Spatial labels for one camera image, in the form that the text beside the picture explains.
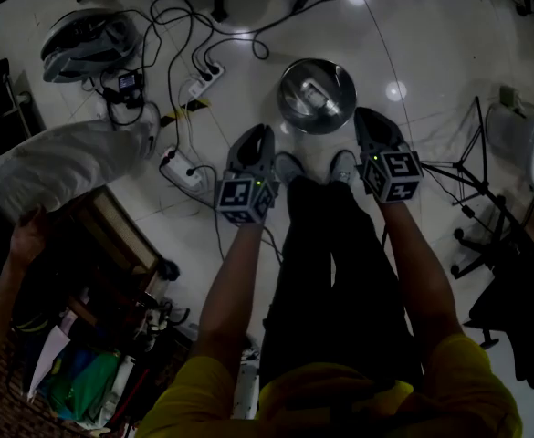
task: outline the extension cord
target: extension cord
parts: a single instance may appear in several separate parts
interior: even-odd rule
[[[163,154],[163,157],[167,157],[168,154],[173,151],[175,151],[175,155],[169,160],[169,162],[163,165],[163,168],[170,171],[173,176],[179,178],[179,180],[181,180],[182,183],[185,183],[188,188],[194,189],[202,182],[202,174],[198,171],[194,171],[194,173],[191,175],[187,174],[187,171],[193,169],[194,165],[183,154],[181,154],[179,150],[175,150],[174,144],[167,148]]]
[[[208,89],[210,89],[210,87],[214,85],[214,83],[219,78],[221,78],[222,75],[224,75],[225,70],[224,70],[224,67],[222,67],[222,65],[219,65],[217,63],[213,63],[212,65],[218,68],[219,70],[218,73],[216,73],[215,75],[212,75],[209,71],[206,71],[206,73],[212,76],[212,79],[210,79],[209,81],[204,81],[203,79],[198,79],[197,81],[195,81],[195,83],[192,86],[190,86],[189,89],[187,89],[192,95],[192,98],[197,99],[200,96],[202,96],[202,94],[204,94]]]

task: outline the black pants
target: black pants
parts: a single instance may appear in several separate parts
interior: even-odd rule
[[[298,177],[288,188],[288,212],[284,261],[265,321],[261,388],[320,361],[352,367],[373,380],[418,384],[420,361],[398,279],[350,187]]]

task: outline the hand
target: hand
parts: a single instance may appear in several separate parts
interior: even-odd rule
[[[27,269],[46,247],[48,229],[49,222],[43,207],[22,216],[11,235],[9,257],[13,263]]]

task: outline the white tile floor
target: white tile floor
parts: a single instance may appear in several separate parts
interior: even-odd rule
[[[224,30],[244,30],[262,26],[286,14],[294,0],[228,0],[230,18]],[[212,0],[192,0],[195,8],[208,13]],[[79,8],[137,8],[148,12],[152,0],[9,0],[0,5],[0,57],[7,57],[16,86],[31,90],[39,114],[47,128],[95,117],[97,95],[75,85],[53,85],[42,80],[39,49],[50,26],[64,14]],[[156,8],[183,6],[181,0],[162,0]],[[134,16],[144,32],[147,23]],[[167,67],[184,42],[189,23],[174,22],[159,28],[162,48],[153,68],[147,69],[147,97],[162,113],[171,111],[167,89]],[[190,55],[207,35],[205,26],[195,25],[192,42],[172,71],[173,95],[188,74],[194,73]],[[323,178],[330,158],[341,148],[357,152],[352,122],[331,135],[305,137],[286,134],[277,112],[277,81],[287,65],[298,58],[320,57],[344,66],[356,84],[360,105],[378,110],[401,126],[404,137],[424,160],[453,160],[464,149],[475,111],[469,111],[472,98],[479,96],[485,108],[496,96],[500,83],[508,83],[534,103],[534,16],[520,17],[508,0],[340,0],[319,5],[304,15],[266,32],[261,39],[271,50],[270,58],[253,58],[246,41],[229,42],[212,55],[226,68],[225,76],[207,93],[211,108],[192,115],[193,161],[209,162],[222,170],[228,147],[238,136],[259,122],[272,125],[280,149],[295,150],[309,169]],[[145,48],[152,60],[158,46],[151,33]],[[403,99],[391,90],[400,86]],[[180,132],[187,138],[184,125]],[[159,252],[177,262],[183,275],[171,285],[170,295],[192,310],[196,320],[204,297],[220,265],[213,215],[168,186],[157,173],[159,155],[175,141],[174,128],[162,131],[157,152],[131,175],[110,185],[129,216]],[[490,181],[498,193],[512,199],[519,213],[528,202],[524,181],[507,164],[489,157]],[[478,158],[470,158],[477,172]],[[445,187],[455,185],[444,180]],[[381,234],[382,217],[360,183],[354,194],[361,207],[371,214],[376,232]],[[288,228],[282,191],[277,208],[267,225],[282,245]],[[490,206],[484,200],[472,202],[484,218]],[[426,177],[409,207],[424,236],[431,243],[448,272],[453,263],[471,258],[452,237],[457,227],[482,235],[450,199]],[[225,247],[234,237],[234,227],[220,222]],[[392,256],[390,242],[387,253]],[[274,293],[277,260],[264,245],[260,257],[255,311],[250,334],[263,337],[262,319]],[[459,281],[452,280],[459,318],[464,321],[473,303],[491,279],[485,269]],[[480,340],[481,333],[467,334]],[[534,437],[534,391],[514,378],[513,356],[508,338],[488,351],[496,374],[514,393],[525,423],[525,436]]]

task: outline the stainless steel bowl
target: stainless steel bowl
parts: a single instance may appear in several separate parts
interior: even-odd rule
[[[332,133],[356,109],[356,88],[348,72],[328,60],[305,58],[281,78],[278,108],[291,126],[312,135]]]

